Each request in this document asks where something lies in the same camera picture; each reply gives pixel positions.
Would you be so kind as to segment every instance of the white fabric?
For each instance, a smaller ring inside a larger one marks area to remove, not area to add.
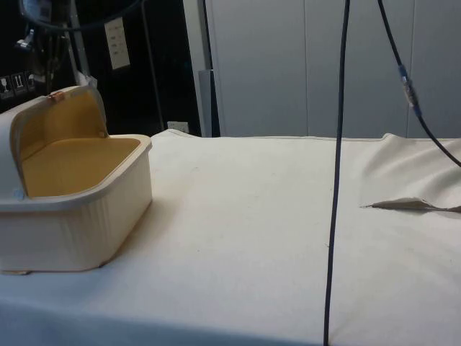
[[[459,345],[461,215],[360,208],[379,145],[343,146],[332,345]],[[333,167],[327,139],[154,136],[119,254],[0,276],[0,344],[321,345]]]
[[[461,158],[461,140],[443,145]],[[461,209],[461,169],[431,141],[387,135],[362,156],[364,206]]]

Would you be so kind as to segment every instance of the plastic container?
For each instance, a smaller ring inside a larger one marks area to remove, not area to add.
[[[38,97],[0,115],[0,270],[109,261],[152,199],[141,135],[109,136],[99,92]]]

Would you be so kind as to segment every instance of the small label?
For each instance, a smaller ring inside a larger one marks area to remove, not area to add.
[[[27,92],[26,78],[24,77],[24,74],[12,74],[11,79],[13,90],[16,95]]]
[[[107,45],[109,46],[110,62],[112,70],[130,65],[128,48],[125,39],[125,29],[122,18],[108,22],[104,26],[106,30]]]
[[[0,99],[8,99],[13,96],[13,86],[9,76],[0,77]]]

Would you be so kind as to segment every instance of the electrical outlet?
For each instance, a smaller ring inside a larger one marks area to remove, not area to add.
[[[123,19],[117,18],[104,25],[107,45],[109,46],[112,70],[130,65]]]
[[[187,121],[168,121],[166,124],[168,128],[189,133],[189,123]]]

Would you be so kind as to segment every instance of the white wall panel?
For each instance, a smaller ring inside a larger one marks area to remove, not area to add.
[[[221,134],[306,135],[303,0],[208,0]]]
[[[461,137],[461,1],[416,0],[411,77],[436,137]],[[410,112],[408,136],[426,137]]]
[[[413,0],[384,1],[403,62],[410,68]],[[336,135],[344,2],[306,0],[309,135]],[[344,136],[406,135],[407,103],[376,1],[351,1],[346,47]]]

